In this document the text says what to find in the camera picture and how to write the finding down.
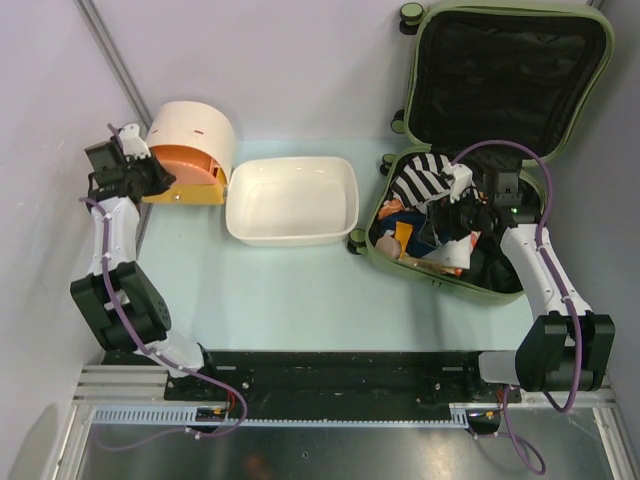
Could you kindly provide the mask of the green hard-shell suitcase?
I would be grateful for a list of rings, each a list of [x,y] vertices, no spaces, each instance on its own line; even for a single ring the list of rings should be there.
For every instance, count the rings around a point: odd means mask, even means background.
[[[401,33],[412,36],[415,47],[406,104],[391,128],[410,147],[383,157],[386,183],[378,209],[366,227],[350,233],[348,250],[397,275],[509,303],[523,288],[492,240],[480,236],[462,275],[436,273],[377,252],[375,216],[394,200],[392,182],[418,153],[458,160],[483,192],[495,185],[497,173],[515,172],[523,202],[544,207],[548,190],[529,168],[566,146],[611,58],[613,28],[591,6],[549,2],[410,2],[399,16]]]

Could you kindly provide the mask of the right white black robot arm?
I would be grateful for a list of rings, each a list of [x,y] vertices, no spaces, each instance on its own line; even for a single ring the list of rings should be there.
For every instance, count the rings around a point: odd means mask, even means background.
[[[543,224],[545,209],[522,200],[515,172],[499,172],[505,186],[479,190],[471,170],[454,165],[440,177],[450,187],[429,203],[435,234],[460,240],[473,231],[490,239],[512,265],[529,302],[533,324],[514,351],[484,351],[463,373],[461,388],[484,401],[498,384],[528,392],[596,391],[604,380],[615,336],[607,314],[596,314],[564,272]]]

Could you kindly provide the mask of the cream drawer box orange fronts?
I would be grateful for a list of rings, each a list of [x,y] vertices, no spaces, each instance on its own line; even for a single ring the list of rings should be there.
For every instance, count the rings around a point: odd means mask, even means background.
[[[229,119],[196,101],[160,107],[146,143],[175,177],[168,190],[147,195],[151,204],[222,205],[233,170],[236,135]]]

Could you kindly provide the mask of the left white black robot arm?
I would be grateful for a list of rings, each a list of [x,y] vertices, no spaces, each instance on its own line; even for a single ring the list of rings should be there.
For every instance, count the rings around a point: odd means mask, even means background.
[[[106,352],[134,353],[186,377],[197,398],[214,397],[221,376],[204,365],[200,345],[172,328],[169,307],[137,259],[139,207],[144,197],[175,182],[147,149],[128,152],[115,137],[85,149],[93,171],[80,199],[94,222],[88,273],[70,284],[70,294]]]

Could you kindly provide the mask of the black white striped garment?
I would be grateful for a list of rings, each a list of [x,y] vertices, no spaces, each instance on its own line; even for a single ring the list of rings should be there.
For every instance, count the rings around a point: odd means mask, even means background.
[[[449,158],[442,154],[415,154],[392,182],[392,197],[400,201],[405,209],[421,209],[431,202],[449,197],[451,181],[442,173],[449,163]],[[471,192],[471,186],[461,198]]]

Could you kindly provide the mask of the white rectangular plastic basin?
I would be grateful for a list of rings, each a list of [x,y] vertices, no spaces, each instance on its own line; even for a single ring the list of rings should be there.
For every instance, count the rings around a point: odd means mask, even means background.
[[[235,239],[249,246],[325,245],[355,228],[359,208],[356,174],[343,158],[259,159],[232,174],[225,223]]]

